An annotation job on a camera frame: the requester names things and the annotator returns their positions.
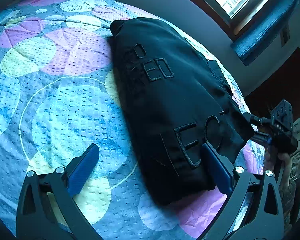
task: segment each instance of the silver screw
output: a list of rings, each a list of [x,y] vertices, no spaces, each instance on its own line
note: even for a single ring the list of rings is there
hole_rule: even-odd
[[[272,171],[266,171],[266,175],[269,176],[269,177],[272,177],[273,172]]]
[[[244,172],[244,168],[242,168],[241,166],[237,166],[237,167],[235,168],[235,171],[236,171],[237,173],[243,173],[243,172]]]
[[[65,171],[65,168],[64,167],[58,167],[56,168],[56,173],[63,173]]]
[[[33,171],[29,171],[28,173],[27,173],[27,176],[28,177],[32,177],[34,175],[34,172]]]

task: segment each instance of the wall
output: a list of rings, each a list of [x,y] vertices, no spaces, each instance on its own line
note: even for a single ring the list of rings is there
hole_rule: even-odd
[[[1,0],[4,6],[12,0]],[[246,67],[232,51],[232,41],[220,27],[189,0],[118,0],[162,17],[203,44],[232,74],[242,93],[249,94],[269,77],[299,45],[300,6],[290,20],[291,39],[281,49],[280,37],[250,66]]]

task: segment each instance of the hand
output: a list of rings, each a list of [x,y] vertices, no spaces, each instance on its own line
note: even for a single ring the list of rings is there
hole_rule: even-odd
[[[290,173],[291,173],[291,166],[292,166],[292,159],[287,153],[278,153],[278,149],[274,146],[269,146],[266,150],[263,160],[263,172],[266,170],[270,170],[273,172],[274,170],[274,162],[276,157],[284,162],[284,170],[282,174],[282,179],[280,183],[280,187],[288,187],[289,180],[290,180]]]

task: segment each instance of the bed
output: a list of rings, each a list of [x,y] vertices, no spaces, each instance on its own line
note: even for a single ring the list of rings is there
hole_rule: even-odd
[[[27,171],[66,166],[90,145],[100,159],[74,197],[104,240],[194,239],[226,196],[217,188],[160,207],[153,203],[133,154],[114,82],[110,23],[157,18],[114,0],[23,0],[0,12],[0,218],[16,233],[19,193]],[[242,112],[249,111],[232,76],[203,45],[167,22],[208,60],[217,60]],[[262,173],[264,148],[248,141],[236,165]],[[69,230],[53,194],[62,228]],[[247,210],[249,196],[233,224]]]

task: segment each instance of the black garment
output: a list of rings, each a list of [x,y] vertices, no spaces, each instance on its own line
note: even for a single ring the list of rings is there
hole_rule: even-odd
[[[154,200],[213,189],[200,146],[209,141],[234,163],[253,135],[217,62],[161,20],[114,21],[110,29],[132,144]]]

